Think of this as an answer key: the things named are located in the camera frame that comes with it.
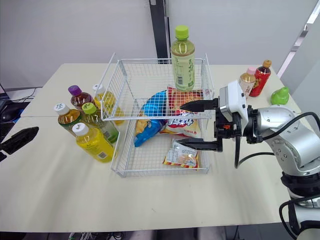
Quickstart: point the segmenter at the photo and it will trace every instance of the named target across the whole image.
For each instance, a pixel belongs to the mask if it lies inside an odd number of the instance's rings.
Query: green bottle cap
[[[82,105],[82,110],[85,114],[93,114],[95,111],[97,111],[97,108],[93,103],[87,102]]]
[[[185,25],[176,26],[175,37],[177,39],[187,39],[189,37],[189,28]]]
[[[276,105],[285,105],[289,101],[289,88],[284,86],[283,88],[278,89],[271,95],[271,104]]]

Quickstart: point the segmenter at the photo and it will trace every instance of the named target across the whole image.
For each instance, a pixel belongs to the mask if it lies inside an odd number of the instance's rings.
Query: snack bag
[[[204,99],[204,93],[202,90],[179,91],[171,86],[168,86],[167,88],[167,95],[169,111],[172,115],[187,113],[187,111],[180,110],[180,106],[188,102]]]
[[[172,148],[166,154],[163,164],[183,168],[198,168],[198,151],[172,140]]]
[[[194,115],[192,112],[181,110],[180,106],[196,100],[203,99],[202,90],[179,91],[171,86],[167,89],[168,107],[171,115],[188,116]],[[177,134],[185,137],[201,138],[201,131],[197,119],[169,119],[165,128],[160,131],[160,134]]]
[[[157,92],[142,106],[140,116],[154,117],[166,115],[166,90]],[[156,135],[166,124],[163,119],[139,119],[135,126],[134,146],[140,147],[149,138]]]

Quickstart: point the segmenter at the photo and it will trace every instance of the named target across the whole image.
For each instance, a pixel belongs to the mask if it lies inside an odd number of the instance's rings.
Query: blue snack bag
[[[166,90],[157,92],[142,106],[140,116],[165,116],[166,102]],[[134,146],[140,147],[145,141],[156,135],[165,124],[164,119],[140,119],[136,121]]]

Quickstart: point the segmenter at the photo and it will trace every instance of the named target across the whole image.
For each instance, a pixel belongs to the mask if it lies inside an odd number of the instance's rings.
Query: computer mouse
[[[2,123],[12,122],[13,120],[20,118],[21,108],[9,108],[5,109],[1,114],[0,121]]]

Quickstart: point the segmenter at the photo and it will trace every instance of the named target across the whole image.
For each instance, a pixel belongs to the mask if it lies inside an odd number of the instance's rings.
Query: red bottle
[[[71,93],[71,104],[75,106],[76,109],[83,112],[82,105],[86,103],[93,103],[94,98],[89,94],[80,89],[77,85],[72,85],[68,88]]]
[[[260,95],[262,89],[264,88],[268,78],[271,75],[270,66],[271,66],[270,60],[264,60],[263,65],[261,67],[258,67],[255,71],[255,83],[254,86],[250,92],[250,97],[257,97]]]

